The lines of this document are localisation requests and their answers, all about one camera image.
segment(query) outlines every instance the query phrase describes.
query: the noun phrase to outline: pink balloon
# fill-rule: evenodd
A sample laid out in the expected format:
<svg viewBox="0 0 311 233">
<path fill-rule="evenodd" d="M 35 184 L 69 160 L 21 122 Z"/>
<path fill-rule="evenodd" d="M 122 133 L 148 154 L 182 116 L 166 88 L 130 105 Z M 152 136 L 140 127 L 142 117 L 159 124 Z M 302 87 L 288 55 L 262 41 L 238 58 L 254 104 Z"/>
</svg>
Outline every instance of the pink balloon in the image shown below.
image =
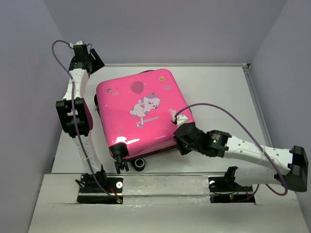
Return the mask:
<svg viewBox="0 0 311 233">
<path fill-rule="evenodd" d="M 135 81 L 131 84 L 131 90 L 140 95 L 144 90 L 144 84 L 140 81 Z"/>
</svg>

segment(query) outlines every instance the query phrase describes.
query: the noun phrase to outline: white table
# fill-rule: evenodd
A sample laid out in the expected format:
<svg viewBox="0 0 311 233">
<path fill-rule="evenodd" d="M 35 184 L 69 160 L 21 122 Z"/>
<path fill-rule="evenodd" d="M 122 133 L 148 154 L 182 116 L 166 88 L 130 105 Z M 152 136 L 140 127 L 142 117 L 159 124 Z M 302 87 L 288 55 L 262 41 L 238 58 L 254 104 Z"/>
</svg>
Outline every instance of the white table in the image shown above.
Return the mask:
<svg viewBox="0 0 311 233">
<path fill-rule="evenodd" d="M 91 76 L 87 83 L 85 100 L 94 121 L 92 131 L 96 153 L 107 173 L 115 173 L 114 160 L 108 153 L 100 118 L 94 104 L 97 85 L 105 80 L 136 74 L 145 70 L 167 68 L 180 87 L 188 104 L 210 102 L 217 104 L 237 117 L 262 144 L 265 144 L 251 92 L 242 67 L 104 67 Z M 192 108 L 197 127 L 203 131 L 221 130 L 239 138 L 251 140 L 243 129 L 228 115 L 207 106 Z M 229 166 L 253 167 L 244 161 L 209 158 L 192 152 L 181 156 L 177 150 L 146 158 L 142 173 L 211 173 L 224 172 Z M 61 134 L 52 173 L 83 173 L 83 164 L 72 139 Z M 128 173 L 137 173 L 130 166 Z"/>
<path fill-rule="evenodd" d="M 235 115 L 260 143 L 269 144 L 264 140 L 259 110 L 242 67 L 105 67 L 90 78 L 85 99 L 94 120 L 94 146 L 108 173 L 115 174 L 114 161 L 94 111 L 95 88 L 104 80 L 157 68 L 173 73 L 188 104 L 217 104 Z M 192 112 L 204 131 L 219 129 L 250 140 L 237 123 L 217 109 L 198 106 Z M 209 202 L 209 175 L 223 173 L 229 166 L 253 164 L 194 152 L 181 156 L 177 151 L 150 156 L 146 163 L 143 172 L 131 169 L 122 173 L 126 190 L 123 205 L 77 204 L 78 185 L 74 180 L 80 177 L 83 166 L 75 144 L 62 133 L 52 174 L 44 177 L 29 233 L 308 232 L 294 192 L 280 198 L 263 185 L 256 194 L 256 205 Z M 282 191 L 281 186 L 274 188 Z"/>
</svg>

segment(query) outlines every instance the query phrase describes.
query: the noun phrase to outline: robot end effector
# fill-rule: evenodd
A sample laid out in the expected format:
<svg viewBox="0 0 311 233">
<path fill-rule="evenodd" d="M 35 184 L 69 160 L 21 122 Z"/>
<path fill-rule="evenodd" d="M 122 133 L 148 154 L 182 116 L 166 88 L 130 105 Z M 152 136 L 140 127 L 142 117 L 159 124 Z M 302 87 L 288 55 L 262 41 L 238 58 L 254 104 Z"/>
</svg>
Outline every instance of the robot end effector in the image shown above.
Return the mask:
<svg viewBox="0 0 311 233">
<path fill-rule="evenodd" d="M 174 137 L 177 149 L 182 155 L 196 151 L 208 157 L 240 159 L 263 166 L 260 166 L 255 174 L 250 174 L 254 169 L 248 169 L 247 172 L 244 172 L 246 175 L 242 174 L 242 168 L 229 167 L 223 177 L 222 185 L 234 189 L 234 187 L 260 183 L 282 184 L 272 164 L 255 144 L 218 130 L 204 133 L 195 126 L 194 122 L 188 123 L 187 117 L 184 115 L 179 115 L 175 123 L 177 130 L 174 132 Z M 271 157 L 281 170 L 289 190 L 307 191 L 308 159 L 304 148 L 294 146 L 291 150 L 284 150 L 264 147 L 264 150 L 268 154 L 277 152 L 275 157 Z"/>
</svg>

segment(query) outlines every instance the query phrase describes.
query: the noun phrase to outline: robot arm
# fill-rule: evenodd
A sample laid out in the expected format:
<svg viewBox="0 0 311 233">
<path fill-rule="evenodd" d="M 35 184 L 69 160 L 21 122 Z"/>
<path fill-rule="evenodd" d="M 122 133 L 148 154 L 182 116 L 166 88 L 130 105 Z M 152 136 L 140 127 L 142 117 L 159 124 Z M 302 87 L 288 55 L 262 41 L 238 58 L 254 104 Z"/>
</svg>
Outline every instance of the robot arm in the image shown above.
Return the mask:
<svg viewBox="0 0 311 233">
<path fill-rule="evenodd" d="M 197 151 L 209 157 L 240 159 L 260 165 L 251 169 L 229 167 L 223 178 L 227 186 L 234 188 L 252 184 L 281 184 L 271 162 L 256 144 L 222 131 L 204 133 L 195 123 L 189 123 L 185 115 L 179 115 L 176 124 L 174 136 L 182 155 Z M 305 150 L 299 146 L 294 146 L 291 150 L 262 147 L 283 175 L 288 189 L 306 192 L 308 159 Z"/>
<path fill-rule="evenodd" d="M 81 140 L 85 147 L 94 173 L 100 173 L 102 164 L 99 161 L 95 148 L 92 142 L 91 130 L 93 128 L 93 120 L 90 111 L 84 100 L 84 93 L 86 84 L 90 74 L 96 72 L 104 66 L 103 62 L 97 55 L 94 49 L 87 50 L 87 45 L 82 41 L 73 45 L 74 57 L 69 66 L 69 72 L 75 82 L 74 89 L 74 103 L 75 113 L 72 112 L 71 98 L 72 98 L 72 80 L 70 79 L 66 94 L 63 99 L 56 102 L 56 109 L 64 132 L 68 133 L 76 144 L 81 159 L 84 165 L 84 174 L 91 175 L 90 167 L 87 163 L 87 158 L 81 148 L 80 142 L 77 137 L 77 132 L 73 122 L 73 114 L 76 115 L 79 133 Z"/>
</svg>

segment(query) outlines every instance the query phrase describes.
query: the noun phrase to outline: wall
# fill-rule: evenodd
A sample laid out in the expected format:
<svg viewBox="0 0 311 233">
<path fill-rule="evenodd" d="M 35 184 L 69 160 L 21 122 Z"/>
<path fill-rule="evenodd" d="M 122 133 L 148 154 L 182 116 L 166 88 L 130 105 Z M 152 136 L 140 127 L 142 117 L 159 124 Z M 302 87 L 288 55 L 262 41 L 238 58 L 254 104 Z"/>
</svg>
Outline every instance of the wall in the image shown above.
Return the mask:
<svg viewBox="0 0 311 233">
<path fill-rule="evenodd" d="M 106 63 L 250 63 L 285 0 L 44 0 Z"/>
<path fill-rule="evenodd" d="M 0 231 L 25 233 L 55 155 L 54 106 L 69 79 L 53 59 L 61 34 L 41 0 L 2 0 L 0 32 Z M 57 53 L 70 61 L 69 49 Z"/>
<path fill-rule="evenodd" d="M 301 145 L 311 161 L 311 1 L 288 0 L 250 70 L 274 146 Z M 311 229 L 311 182 L 298 194 Z"/>
</svg>

